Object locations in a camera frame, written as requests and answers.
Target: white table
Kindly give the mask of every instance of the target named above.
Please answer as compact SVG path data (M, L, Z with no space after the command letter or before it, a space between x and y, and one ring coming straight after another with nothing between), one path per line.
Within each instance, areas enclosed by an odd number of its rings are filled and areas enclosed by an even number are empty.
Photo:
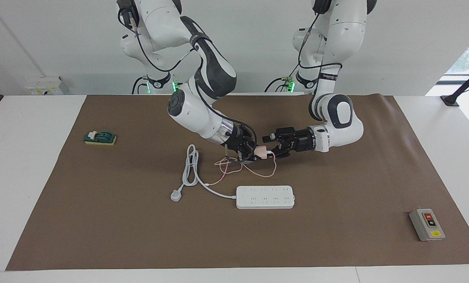
M4 272L85 96L0 104L0 282L469 283L469 265ZM437 97L396 97L469 225L469 122Z

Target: green and yellow object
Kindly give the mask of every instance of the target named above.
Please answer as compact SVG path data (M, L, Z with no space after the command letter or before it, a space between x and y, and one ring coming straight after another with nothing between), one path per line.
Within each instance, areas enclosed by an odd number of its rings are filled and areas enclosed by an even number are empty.
M98 133L92 131L84 136L84 142L87 145L114 145L116 143L117 136L111 132L103 131Z

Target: brown mat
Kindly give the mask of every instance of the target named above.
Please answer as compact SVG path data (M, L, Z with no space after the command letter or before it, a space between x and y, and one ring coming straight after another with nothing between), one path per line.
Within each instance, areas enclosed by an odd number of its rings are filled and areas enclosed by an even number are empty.
M468 264L469 228L395 100L352 99L359 142L292 153L273 178L244 171L214 187L290 185L294 208L240 211L199 185L170 200L190 143L205 182L221 176L213 163L224 151L169 118L168 97L89 96L7 270ZM313 124L308 101L231 96L215 106L262 136ZM85 145L92 130L117 134L116 145ZM432 208L447 238L419 242L415 208Z

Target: cable connector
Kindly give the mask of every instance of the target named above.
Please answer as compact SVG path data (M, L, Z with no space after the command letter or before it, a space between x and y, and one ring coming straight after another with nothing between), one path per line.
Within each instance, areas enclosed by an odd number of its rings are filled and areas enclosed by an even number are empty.
M178 202L182 198L182 192L180 192L179 190L173 190L170 198L174 202Z

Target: white wall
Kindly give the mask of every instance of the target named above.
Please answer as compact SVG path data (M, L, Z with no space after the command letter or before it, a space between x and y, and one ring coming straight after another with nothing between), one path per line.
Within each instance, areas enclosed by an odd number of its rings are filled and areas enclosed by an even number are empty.
M309 0L182 0L239 75L237 92L264 90L297 63L292 34L313 20ZM126 34L115 0L0 0L0 16L45 75L75 94L128 93L143 66L119 47ZM469 45L469 0L380 0L360 51L344 64L337 92L425 95ZM160 51L172 63L188 46ZM196 54L175 73L188 79ZM0 91L24 94L40 75L0 23Z

